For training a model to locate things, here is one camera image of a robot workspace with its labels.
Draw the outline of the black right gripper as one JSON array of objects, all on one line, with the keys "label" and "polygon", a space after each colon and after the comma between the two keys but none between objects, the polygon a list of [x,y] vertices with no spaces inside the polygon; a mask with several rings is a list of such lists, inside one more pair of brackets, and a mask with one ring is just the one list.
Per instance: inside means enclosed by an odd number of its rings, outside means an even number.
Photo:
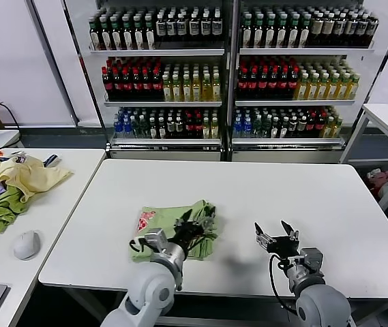
[{"label": "black right gripper", "polygon": [[264,233],[262,228],[255,222],[256,242],[268,253],[274,253],[278,256],[299,255],[299,230],[294,230],[290,224],[283,220],[281,220],[281,224],[288,236],[274,236],[272,238]]}]

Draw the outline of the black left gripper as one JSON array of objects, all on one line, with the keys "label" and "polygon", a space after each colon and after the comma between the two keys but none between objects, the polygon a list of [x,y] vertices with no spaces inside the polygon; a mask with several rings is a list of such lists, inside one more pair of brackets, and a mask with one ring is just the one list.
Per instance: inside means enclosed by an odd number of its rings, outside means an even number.
[{"label": "black left gripper", "polygon": [[184,212],[175,222],[175,235],[173,242],[179,245],[184,251],[188,251],[194,241],[200,236],[200,228],[203,229],[203,236],[215,238],[215,215],[210,214],[199,217],[196,223],[186,223],[189,221],[192,209]]}]

